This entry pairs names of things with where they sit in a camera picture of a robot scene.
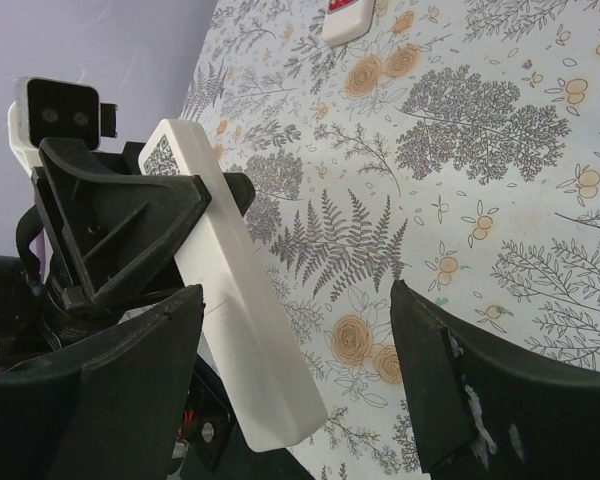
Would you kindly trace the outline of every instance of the bolt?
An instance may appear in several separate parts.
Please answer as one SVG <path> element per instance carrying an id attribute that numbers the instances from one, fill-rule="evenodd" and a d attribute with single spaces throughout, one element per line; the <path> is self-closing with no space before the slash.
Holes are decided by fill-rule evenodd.
<path id="1" fill-rule="evenodd" d="M 210 423 L 205 423 L 202 426 L 202 439 L 207 442 L 207 443 L 211 443 L 213 441 L 213 436 L 215 435 L 215 431 L 213 430 L 213 425 Z"/>

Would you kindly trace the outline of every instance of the gray floor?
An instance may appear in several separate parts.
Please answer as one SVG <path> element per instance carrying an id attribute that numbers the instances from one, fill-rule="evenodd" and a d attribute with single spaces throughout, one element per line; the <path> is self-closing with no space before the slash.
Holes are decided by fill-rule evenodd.
<path id="1" fill-rule="evenodd" d="M 177 117 L 215 0 L 0 1 L 0 254 L 13 255 L 15 227 L 32 188 L 7 143 L 6 115 L 20 76 L 80 81 L 118 104 L 119 139 L 143 141 Z"/>

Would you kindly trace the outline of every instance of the qr code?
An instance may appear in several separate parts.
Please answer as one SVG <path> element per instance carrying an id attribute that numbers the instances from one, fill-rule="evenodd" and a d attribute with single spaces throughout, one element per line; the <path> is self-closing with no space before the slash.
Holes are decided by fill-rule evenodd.
<path id="1" fill-rule="evenodd" d="M 176 158 L 166 135 L 163 135 L 144 162 L 145 175 L 180 175 Z"/>

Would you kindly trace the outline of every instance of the white rectangular object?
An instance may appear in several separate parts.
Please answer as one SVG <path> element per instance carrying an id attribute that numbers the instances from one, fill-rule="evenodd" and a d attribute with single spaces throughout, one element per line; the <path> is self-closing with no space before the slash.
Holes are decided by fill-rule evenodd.
<path id="1" fill-rule="evenodd" d="M 249 447 L 297 445 L 327 411 L 202 126 L 162 120 L 138 162 L 143 174 L 199 175 L 209 190 L 176 265 L 203 287 L 203 333 Z"/>
<path id="2" fill-rule="evenodd" d="M 375 0 L 327 0 L 322 38 L 331 47 L 350 42 L 369 31 Z"/>

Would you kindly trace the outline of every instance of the floral tablecloth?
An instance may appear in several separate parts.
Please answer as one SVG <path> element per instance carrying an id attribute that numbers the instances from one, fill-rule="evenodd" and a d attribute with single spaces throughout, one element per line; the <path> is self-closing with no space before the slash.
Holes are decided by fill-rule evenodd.
<path id="1" fill-rule="evenodd" d="M 334 49 L 325 6 L 220 0 L 182 117 L 257 189 L 246 222 L 330 411 L 293 454 L 419 478 L 394 278 L 600 370 L 600 0 L 377 0 Z"/>

